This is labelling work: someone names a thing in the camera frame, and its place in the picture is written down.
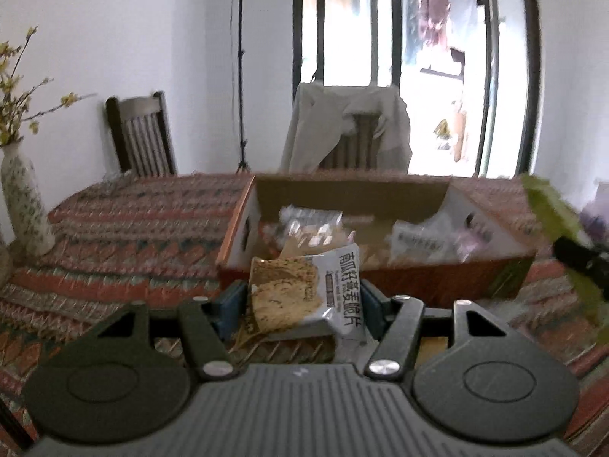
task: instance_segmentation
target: ribbed gray surface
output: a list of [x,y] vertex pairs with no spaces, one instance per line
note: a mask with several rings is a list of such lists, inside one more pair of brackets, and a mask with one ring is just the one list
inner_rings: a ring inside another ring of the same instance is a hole
[[182,415],[141,440],[111,447],[44,438],[29,457],[573,457],[558,440],[498,449],[463,443],[422,419],[397,385],[352,366],[254,364],[203,385]]

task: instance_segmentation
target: white vase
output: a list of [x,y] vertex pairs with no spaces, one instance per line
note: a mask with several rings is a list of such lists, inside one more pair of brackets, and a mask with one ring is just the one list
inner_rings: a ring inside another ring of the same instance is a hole
[[21,140],[2,148],[2,192],[15,238],[27,254],[42,256],[55,245],[55,236],[38,190],[34,167],[20,146]]

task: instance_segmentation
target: striped tablecloth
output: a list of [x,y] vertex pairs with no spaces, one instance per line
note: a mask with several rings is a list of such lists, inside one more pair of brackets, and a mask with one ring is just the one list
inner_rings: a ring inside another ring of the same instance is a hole
[[[148,178],[90,187],[51,211],[57,244],[16,269],[0,292],[0,397],[34,435],[21,388],[36,365],[125,302],[172,307],[218,292],[215,257],[249,176]],[[594,345],[564,270],[518,180],[455,179],[483,208],[537,242],[518,298],[487,304],[580,379],[565,438],[581,455],[609,455],[609,347]],[[0,457],[14,455],[0,434]]]

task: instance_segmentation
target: open cardboard box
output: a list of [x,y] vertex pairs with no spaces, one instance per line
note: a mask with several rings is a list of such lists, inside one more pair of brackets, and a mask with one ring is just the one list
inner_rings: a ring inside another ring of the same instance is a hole
[[356,243],[382,242],[395,220],[413,224],[441,207],[461,227],[468,219],[489,238],[483,254],[458,264],[418,264],[362,270],[387,296],[407,294],[429,307],[452,307],[457,299],[515,297],[535,257],[535,249],[485,213],[445,179],[339,172],[336,175],[256,175],[241,197],[217,258],[220,285],[249,279],[250,263],[260,250],[260,222],[277,222],[288,205],[335,209],[343,217],[374,216],[355,227]]

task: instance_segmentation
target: pink garment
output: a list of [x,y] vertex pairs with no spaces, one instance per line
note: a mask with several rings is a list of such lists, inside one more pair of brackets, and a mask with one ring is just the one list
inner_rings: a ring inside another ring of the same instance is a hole
[[421,0],[419,32],[427,46],[441,45],[446,48],[446,23],[448,0]]

